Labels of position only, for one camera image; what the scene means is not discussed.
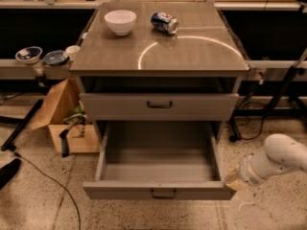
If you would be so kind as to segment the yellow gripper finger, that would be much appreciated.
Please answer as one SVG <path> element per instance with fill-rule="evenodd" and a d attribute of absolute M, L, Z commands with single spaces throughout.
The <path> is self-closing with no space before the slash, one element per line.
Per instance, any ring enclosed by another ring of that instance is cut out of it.
<path fill-rule="evenodd" d="M 245 183 L 239 174 L 239 166 L 234 167 L 227 173 L 224 177 L 224 183 L 228 188 L 234 191 L 242 191 L 245 189 Z"/>

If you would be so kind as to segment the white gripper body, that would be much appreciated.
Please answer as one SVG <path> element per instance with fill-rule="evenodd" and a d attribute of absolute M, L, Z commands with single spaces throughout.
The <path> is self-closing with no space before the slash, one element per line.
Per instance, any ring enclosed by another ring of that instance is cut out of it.
<path fill-rule="evenodd" d="M 251 166 L 251 158 L 249 155 L 239 163 L 238 175 L 240 179 L 252 187 L 257 187 L 266 182 L 264 178 L 259 176 Z"/>

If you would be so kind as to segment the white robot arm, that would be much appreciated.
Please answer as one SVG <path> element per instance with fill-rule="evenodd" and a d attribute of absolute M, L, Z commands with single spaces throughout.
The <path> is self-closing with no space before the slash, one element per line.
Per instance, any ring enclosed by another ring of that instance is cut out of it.
<path fill-rule="evenodd" d="M 297 171 L 307 173 L 307 147 L 288 135 L 275 133 L 265 139 L 259 152 L 242 158 L 224 182 L 240 191 L 246 185 L 258 187 L 270 177 Z"/>

